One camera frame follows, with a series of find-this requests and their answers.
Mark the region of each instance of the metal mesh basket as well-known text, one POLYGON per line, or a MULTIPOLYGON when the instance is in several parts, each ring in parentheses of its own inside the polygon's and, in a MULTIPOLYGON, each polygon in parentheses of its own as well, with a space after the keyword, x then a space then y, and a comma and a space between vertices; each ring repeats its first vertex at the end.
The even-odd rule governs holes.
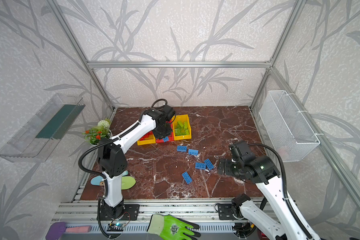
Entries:
POLYGON ((311 126, 284 90, 268 91, 259 114, 283 162, 300 161, 320 144, 311 126))

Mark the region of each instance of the white flower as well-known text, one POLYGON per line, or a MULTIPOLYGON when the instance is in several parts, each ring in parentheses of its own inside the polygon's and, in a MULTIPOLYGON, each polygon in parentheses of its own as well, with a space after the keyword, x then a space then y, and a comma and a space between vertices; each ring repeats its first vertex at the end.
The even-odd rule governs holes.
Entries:
POLYGON ((98 127, 104 127, 105 129, 109 129, 110 125, 109 122, 107 122, 106 120, 101 120, 98 124, 98 127))

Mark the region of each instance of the gray wall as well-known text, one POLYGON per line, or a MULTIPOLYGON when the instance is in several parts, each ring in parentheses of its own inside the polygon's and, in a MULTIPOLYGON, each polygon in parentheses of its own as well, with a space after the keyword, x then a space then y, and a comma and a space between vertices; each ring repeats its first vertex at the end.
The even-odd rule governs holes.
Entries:
MULTIPOLYGON (((306 4, 277 69, 360 182, 360 1, 306 4)), ((271 78, 256 105, 259 118, 271 78)), ((286 163, 288 190, 305 218, 326 239, 360 239, 360 212, 319 149, 286 163)))
POLYGON ((60 202, 70 201, 89 146, 81 132, 110 110, 44 1, 0 1, 0 148, 55 94, 86 107, 44 163, 0 157, 0 240, 41 239, 60 202))
MULTIPOLYGON (((91 61, 267 61, 294 0, 58 0, 91 61)), ((264 69, 98 69, 116 106, 249 105, 264 69)))

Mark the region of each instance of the pink eraser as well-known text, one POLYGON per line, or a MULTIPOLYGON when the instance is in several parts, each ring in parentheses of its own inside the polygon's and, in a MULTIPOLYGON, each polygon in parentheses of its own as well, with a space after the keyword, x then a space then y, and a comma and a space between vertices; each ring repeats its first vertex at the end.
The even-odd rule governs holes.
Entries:
POLYGON ((89 232, 91 230, 91 226, 80 226, 80 227, 69 227, 65 230, 65 232, 89 232))

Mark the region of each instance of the white robotic arm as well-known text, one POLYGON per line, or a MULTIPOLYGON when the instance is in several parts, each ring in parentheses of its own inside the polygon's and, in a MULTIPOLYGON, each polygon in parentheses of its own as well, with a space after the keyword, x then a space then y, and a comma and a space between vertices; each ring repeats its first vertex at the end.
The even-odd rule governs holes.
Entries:
MULTIPOLYGON (((284 234, 286 234, 288 240, 309 239, 299 227, 283 200, 281 177, 275 176, 268 180, 268 184, 256 183, 256 186, 268 200, 280 223, 269 217, 251 200, 247 200, 241 204, 240 212, 242 216, 258 227, 269 239, 277 239, 277 236, 282 236, 284 234)), ((291 196, 288 196, 295 213, 313 237, 312 239, 320 240, 320 237, 314 232, 302 216, 300 210, 291 199, 291 196)))
MULTIPOLYGON (((113 143, 115 145, 120 145, 121 150, 125 154, 135 142, 137 142, 147 132, 155 129, 155 127, 156 127, 156 121, 152 119, 152 117, 149 115, 143 115, 140 123, 139 121, 136 121, 130 127, 122 131, 117 136, 112 137, 111 139, 118 138, 118 140, 114 141, 113 143)), ((112 178, 109 176, 107 171, 103 171, 103 174, 107 177, 107 182, 108 182, 108 195, 106 196, 104 201, 110 207, 115 207, 123 200, 123 195, 121 194, 122 174, 119 174, 112 178)))
POLYGON ((172 121, 175 111, 165 99, 165 104, 158 108, 149 108, 141 113, 140 118, 134 124, 112 137, 110 140, 101 139, 99 141, 98 163, 102 167, 102 173, 93 172, 83 168, 79 161, 79 167, 86 172, 101 175, 105 184, 105 195, 101 202, 102 213, 112 219, 122 217, 125 212, 124 201, 121 193, 122 173, 127 168, 125 153, 141 137, 152 131, 156 138, 164 138, 172 133, 170 121, 172 121))
POLYGON ((237 218, 246 218, 261 230, 269 239, 282 240, 320 240, 307 223, 291 196, 286 190, 286 179, 283 162, 278 153, 263 144, 236 142, 229 146, 232 161, 221 159, 218 173, 239 179, 250 180, 268 200, 279 222, 273 220, 250 197, 242 194, 232 199, 232 213, 237 218), (276 154, 280 161, 281 175, 268 156, 256 157, 250 145, 263 146, 276 154))
MULTIPOLYGON (((153 131, 156 138, 169 136, 172 132, 169 121, 174 115, 175 111, 167 103, 160 108, 150 108, 142 113, 138 121, 120 134, 112 137, 114 141, 101 139, 97 147, 86 151, 80 157, 80 169, 88 173, 101 175, 104 178, 106 194, 102 201, 99 200, 98 214, 102 212, 102 214, 111 219, 119 219, 123 216, 125 208, 121 194, 121 179, 122 173, 127 167, 127 160, 124 154, 149 131, 153 131), (82 166, 84 157, 96 148, 99 149, 98 163, 103 168, 102 173, 86 169, 82 166)), ((288 240, 320 240, 286 191, 286 184, 283 184, 283 180, 274 163, 267 156, 256 158, 249 149, 250 145, 247 145, 244 141, 230 145, 232 161, 221 159, 218 173, 254 182, 269 201, 280 222, 273 220, 265 214, 245 194, 232 199, 233 214, 236 218, 248 219, 272 240, 283 239, 283 237, 287 237, 288 240)), ((281 166, 282 176, 284 176, 282 162, 281 166)))

